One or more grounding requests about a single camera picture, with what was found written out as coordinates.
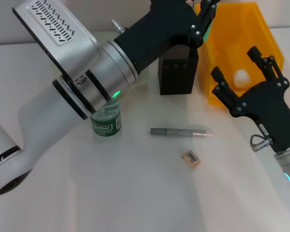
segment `orange plastic bin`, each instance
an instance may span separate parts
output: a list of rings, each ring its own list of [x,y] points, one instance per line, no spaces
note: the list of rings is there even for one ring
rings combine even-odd
[[[196,12],[199,10],[200,5],[196,5]],[[212,93],[217,84],[210,73],[216,66],[219,66],[230,88],[238,96],[265,80],[247,55],[253,46],[261,51],[263,57],[273,55],[280,69],[283,69],[284,57],[257,4],[219,4],[208,40],[198,49],[197,79],[209,104],[222,105]],[[250,84],[242,88],[233,83],[233,76],[240,69],[245,69],[251,78]]]

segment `pen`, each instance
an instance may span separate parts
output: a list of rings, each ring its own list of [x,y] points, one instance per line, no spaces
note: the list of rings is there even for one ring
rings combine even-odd
[[[170,128],[151,128],[150,134],[181,137],[206,137],[209,135],[213,135],[212,133],[208,133],[207,130],[187,130]]]

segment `white wall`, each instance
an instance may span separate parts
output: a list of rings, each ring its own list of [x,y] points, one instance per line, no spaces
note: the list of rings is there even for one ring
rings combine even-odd
[[[0,0],[0,44],[33,42],[12,13],[21,0]],[[249,0],[222,0],[222,2]],[[110,30],[115,18],[130,26],[148,12],[150,0],[64,0],[68,8],[90,30]],[[290,0],[257,0],[270,27],[290,27]]]

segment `small eraser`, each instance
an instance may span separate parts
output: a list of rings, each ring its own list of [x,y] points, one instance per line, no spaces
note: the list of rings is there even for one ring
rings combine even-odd
[[[201,163],[201,160],[191,150],[185,152],[182,158],[192,169]]]

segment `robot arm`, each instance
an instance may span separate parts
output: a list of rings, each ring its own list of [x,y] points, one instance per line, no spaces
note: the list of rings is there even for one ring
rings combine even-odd
[[[20,110],[23,150],[0,126],[0,195],[18,186],[49,147],[173,45],[200,47],[218,2],[203,0],[196,15],[184,0],[152,0],[148,14],[101,46],[59,0],[27,0],[13,8],[62,76]]]
[[[276,152],[277,162],[290,181],[290,108],[284,100],[285,91],[290,86],[289,80],[283,76],[273,56],[262,58],[257,47],[252,47],[247,54],[261,70],[265,81],[238,97],[216,67],[211,73],[218,83],[213,93],[233,117],[246,116],[255,122],[264,137],[252,135],[252,149],[257,152],[270,145]],[[254,145],[253,137],[264,140]]]

